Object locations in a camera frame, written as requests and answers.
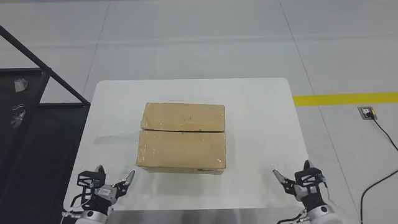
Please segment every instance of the box flap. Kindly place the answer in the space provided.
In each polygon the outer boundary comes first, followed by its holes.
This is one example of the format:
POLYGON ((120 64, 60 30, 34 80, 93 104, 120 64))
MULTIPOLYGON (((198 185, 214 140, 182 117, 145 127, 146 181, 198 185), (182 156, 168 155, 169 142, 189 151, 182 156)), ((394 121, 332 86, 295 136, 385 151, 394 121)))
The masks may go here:
POLYGON ((147 103, 142 129, 159 131, 224 131, 222 105, 147 103))
POLYGON ((142 130, 137 165, 225 169, 225 133, 142 130))

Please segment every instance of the metal rod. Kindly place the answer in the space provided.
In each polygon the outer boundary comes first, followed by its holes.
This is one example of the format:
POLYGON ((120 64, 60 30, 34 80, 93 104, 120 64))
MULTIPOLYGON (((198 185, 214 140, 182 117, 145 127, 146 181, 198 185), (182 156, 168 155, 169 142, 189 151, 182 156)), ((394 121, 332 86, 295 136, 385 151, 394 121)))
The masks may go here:
POLYGON ((0 35, 4 37, 12 46, 17 50, 21 51, 27 58, 34 62, 44 71, 50 73, 51 77, 54 78, 61 86, 68 90, 73 96, 78 98, 84 105, 89 106, 88 102, 83 96, 81 96, 75 89, 73 89, 65 80, 63 80, 57 73, 55 73, 49 66, 47 66, 41 59, 39 59, 35 54, 33 54, 27 47, 25 47, 21 42, 19 42, 13 35, 11 35, 3 26, 0 26, 0 35))

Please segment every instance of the white table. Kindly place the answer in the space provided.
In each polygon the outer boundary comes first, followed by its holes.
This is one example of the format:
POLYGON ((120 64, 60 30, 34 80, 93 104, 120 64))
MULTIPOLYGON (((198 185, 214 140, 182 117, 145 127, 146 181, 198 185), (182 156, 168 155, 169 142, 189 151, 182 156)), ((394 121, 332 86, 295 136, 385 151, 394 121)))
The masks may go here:
POLYGON ((115 210, 302 206, 284 192, 271 170, 293 179, 306 159, 284 78, 103 81, 96 87, 64 207, 81 193, 77 175, 99 164, 107 184, 138 171, 115 210), (164 174, 138 168, 139 126, 147 102, 225 105, 224 173, 164 174))

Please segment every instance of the yellow stripe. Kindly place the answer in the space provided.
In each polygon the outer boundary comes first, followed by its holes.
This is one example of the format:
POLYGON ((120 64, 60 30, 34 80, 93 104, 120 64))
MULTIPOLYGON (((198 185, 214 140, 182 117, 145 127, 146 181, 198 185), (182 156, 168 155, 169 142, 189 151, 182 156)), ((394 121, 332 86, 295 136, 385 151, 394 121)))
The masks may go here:
POLYGON ((398 103, 398 93, 350 93, 346 95, 293 96, 296 106, 398 103))

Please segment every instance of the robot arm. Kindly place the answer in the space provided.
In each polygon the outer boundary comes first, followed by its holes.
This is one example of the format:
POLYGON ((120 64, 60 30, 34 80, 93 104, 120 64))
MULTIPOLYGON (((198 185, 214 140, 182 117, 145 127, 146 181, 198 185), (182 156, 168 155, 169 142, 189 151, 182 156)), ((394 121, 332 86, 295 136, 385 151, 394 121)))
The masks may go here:
POLYGON ((281 220, 278 224, 305 221, 311 224, 347 224, 323 201, 319 185, 325 184, 327 187, 325 178, 322 171, 313 167, 309 161, 305 161, 303 170, 294 174, 295 181, 284 177, 277 170, 273 170, 273 173, 285 192, 294 195, 305 207, 303 213, 292 219, 281 220))
POLYGON ((83 171, 78 175, 77 185, 83 187, 82 193, 73 198, 71 207, 76 199, 81 197, 82 212, 64 213, 63 217, 70 215, 77 218, 76 224, 102 224, 106 223, 110 214, 110 207, 119 197, 127 194, 127 190, 134 178, 135 171, 117 184, 105 184, 105 171, 103 166, 98 166, 95 171, 83 171))

